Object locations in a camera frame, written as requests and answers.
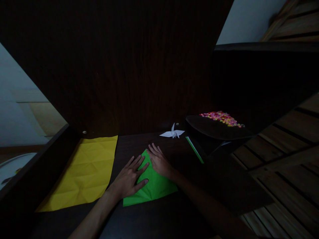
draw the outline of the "wooden frame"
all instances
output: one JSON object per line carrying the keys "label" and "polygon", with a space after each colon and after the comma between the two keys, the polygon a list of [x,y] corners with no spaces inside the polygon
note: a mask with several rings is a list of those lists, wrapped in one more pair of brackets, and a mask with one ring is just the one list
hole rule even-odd
{"label": "wooden frame", "polygon": [[65,125],[0,191],[1,225],[27,222],[61,175],[80,137]]}

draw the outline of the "white paper crane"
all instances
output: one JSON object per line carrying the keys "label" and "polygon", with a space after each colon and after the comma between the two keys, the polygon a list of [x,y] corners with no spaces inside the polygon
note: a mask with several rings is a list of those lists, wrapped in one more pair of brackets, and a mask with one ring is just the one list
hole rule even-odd
{"label": "white paper crane", "polygon": [[185,131],[183,130],[174,130],[174,125],[175,123],[173,124],[173,127],[172,127],[172,130],[171,131],[167,131],[165,132],[164,134],[161,134],[160,136],[163,136],[163,137],[173,137],[175,138],[176,136],[179,138],[179,136],[184,133]]}

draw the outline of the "wooden slat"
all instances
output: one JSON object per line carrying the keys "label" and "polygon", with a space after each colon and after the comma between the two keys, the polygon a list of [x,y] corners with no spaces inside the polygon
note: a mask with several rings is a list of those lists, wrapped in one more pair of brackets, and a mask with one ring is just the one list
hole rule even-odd
{"label": "wooden slat", "polygon": [[319,175],[319,165],[318,161],[311,161],[308,163],[304,163],[303,166],[310,169],[311,171],[315,172],[317,175]]}
{"label": "wooden slat", "polygon": [[282,227],[276,222],[273,216],[264,208],[260,208],[254,211],[259,219],[263,222],[268,229],[272,237],[274,238],[290,238],[289,235],[282,229]]}
{"label": "wooden slat", "polygon": [[246,224],[246,226],[248,226],[249,229],[251,229],[252,231],[254,231],[254,230],[252,229],[252,227],[249,225],[249,223],[247,222],[246,218],[245,218],[243,215],[241,215],[239,218]]}
{"label": "wooden slat", "polygon": [[254,233],[259,237],[270,237],[270,233],[267,231],[265,226],[261,223],[258,217],[253,213],[249,212],[243,215],[244,218],[247,220],[251,228],[253,229]]}
{"label": "wooden slat", "polygon": [[314,238],[282,205],[274,203],[266,208],[291,238]]}
{"label": "wooden slat", "polygon": [[292,0],[285,3],[282,7],[277,19],[271,24],[264,36],[260,39],[261,42],[268,41],[277,29],[286,21],[290,13],[295,9],[298,4],[298,0]]}
{"label": "wooden slat", "polygon": [[259,179],[254,179],[275,202],[266,208],[292,238],[314,238]]}
{"label": "wooden slat", "polygon": [[265,161],[270,161],[284,155],[280,150],[257,136],[249,140],[246,145]]}
{"label": "wooden slat", "polygon": [[249,171],[250,175],[258,176],[268,172],[276,172],[280,169],[307,163],[319,159],[319,146],[315,146],[304,151],[292,154],[288,157],[263,165],[259,168]]}
{"label": "wooden slat", "polygon": [[300,108],[319,113],[319,94],[314,95],[306,102],[299,105]]}
{"label": "wooden slat", "polygon": [[297,38],[287,38],[287,39],[276,39],[269,41],[319,41],[319,35],[310,36],[310,37],[297,37]]}
{"label": "wooden slat", "polygon": [[264,129],[259,136],[272,143],[285,153],[297,151],[308,146],[305,142],[272,125]]}
{"label": "wooden slat", "polygon": [[319,141],[319,119],[298,111],[292,111],[276,124],[312,141]]}
{"label": "wooden slat", "polygon": [[283,37],[295,34],[310,33],[319,31],[319,13],[312,13],[305,16],[288,19],[276,30],[272,37]]}
{"label": "wooden slat", "polygon": [[247,148],[244,146],[238,148],[234,154],[248,167],[253,168],[258,165],[263,164],[255,155],[253,155]]}
{"label": "wooden slat", "polygon": [[243,169],[247,170],[247,167],[234,155],[234,154],[230,154],[235,160],[236,162],[242,166]]}
{"label": "wooden slat", "polygon": [[286,168],[279,172],[319,206],[319,177],[302,166]]}
{"label": "wooden slat", "polygon": [[292,11],[291,15],[297,15],[309,11],[313,11],[319,9],[319,1],[312,0],[312,1],[306,1],[304,3],[300,3],[296,6],[296,8]]}
{"label": "wooden slat", "polygon": [[319,236],[319,210],[275,173],[260,180],[305,225],[313,235]]}

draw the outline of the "dark wooden desk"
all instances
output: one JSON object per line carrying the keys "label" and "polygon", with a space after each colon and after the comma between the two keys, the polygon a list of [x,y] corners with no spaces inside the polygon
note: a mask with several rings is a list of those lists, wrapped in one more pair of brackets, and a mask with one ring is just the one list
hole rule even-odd
{"label": "dark wooden desk", "polygon": [[[172,165],[188,179],[213,194],[235,214],[242,214],[272,202],[259,185],[227,155],[201,164],[185,135],[180,139],[160,133],[120,136],[110,183],[132,155],[148,144],[159,145]],[[66,238],[95,202],[54,212],[35,213],[30,238]],[[208,238],[214,235],[186,195],[180,190],[164,198],[123,207],[120,201],[110,214],[100,238]]]}

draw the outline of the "wood grain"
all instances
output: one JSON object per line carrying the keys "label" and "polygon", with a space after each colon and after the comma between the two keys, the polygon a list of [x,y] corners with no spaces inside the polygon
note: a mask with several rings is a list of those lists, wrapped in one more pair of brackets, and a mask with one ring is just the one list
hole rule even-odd
{"label": "wood grain", "polygon": [[292,111],[283,118],[276,121],[276,124],[312,141],[319,141],[319,119]]}
{"label": "wood grain", "polygon": [[313,235],[319,235],[319,210],[316,207],[275,173],[269,173],[260,180]]}
{"label": "wood grain", "polygon": [[319,35],[310,36],[310,37],[291,37],[291,38],[284,38],[284,39],[270,39],[270,41],[299,41],[299,42],[309,42],[309,41],[319,41]]}
{"label": "wood grain", "polygon": [[249,225],[252,227],[254,233],[258,237],[267,237],[271,238],[269,231],[265,228],[265,226],[261,223],[259,218],[254,214],[254,212],[249,212],[243,215],[247,220]]}
{"label": "wood grain", "polygon": [[304,103],[299,105],[300,108],[319,113],[319,94],[314,95]]}
{"label": "wood grain", "polygon": [[299,0],[291,0],[287,1],[284,4],[274,22],[260,39],[261,42],[268,41],[276,33],[277,29],[287,20],[289,15],[294,11],[298,2]]}
{"label": "wood grain", "polygon": [[256,169],[250,170],[250,175],[258,176],[264,175],[268,172],[276,172],[284,168],[288,168],[291,166],[315,161],[319,159],[319,146],[311,147],[297,153],[291,154],[289,156],[283,157],[281,159],[275,160],[268,164],[265,164]]}
{"label": "wood grain", "polygon": [[291,153],[308,146],[305,142],[272,125],[264,129],[259,136],[285,153]]}
{"label": "wood grain", "polygon": [[302,166],[289,167],[279,173],[296,186],[305,197],[319,206],[319,177]]}
{"label": "wood grain", "polygon": [[208,112],[233,0],[1,2],[0,41],[84,138],[167,131]]}
{"label": "wood grain", "polygon": [[274,203],[266,208],[291,238],[314,238],[282,205]]}
{"label": "wood grain", "polygon": [[253,168],[263,164],[259,158],[257,158],[244,146],[238,148],[233,154],[238,157],[248,168]]}
{"label": "wood grain", "polygon": [[270,161],[284,155],[284,153],[273,147],[259,136],[249,140],[246,145],[265,161]]}
{"label": "wood grain", "polygon": [[266,208],[279,221],[280,225],[283,226],[292,238],[314,238],[260,179],[256,177],[254,177],[254,179],[275,202],[266,206]]}
{"label": "wood grain", "polygon": [[258,218],[262,221],[273,238],[287,238],[290,239],[288,234],[282,227],[275,221],[274,217],[264,207],[254,211]]}
{"label": "wood grain", "polygon": [[312,13],[285,21],[272,37],[283,37],[319,31],[319,13]]}
{"label": "wood grain", "polygon": [[311,162],[308,162],[308,163],[304,163],[303,165],[306,168],[308,168],[311,171],[313,171],[314,173],[316,173],[317,175],[319,175],[319,161],[318,160],[311,161]]}
{"label": "wood grain", "polygon": [[317,0],[300,1],[300,3],[296,6],[291,15],[293,16],[301,13],[314,11],[317,9],[319,9],[319,2]]}

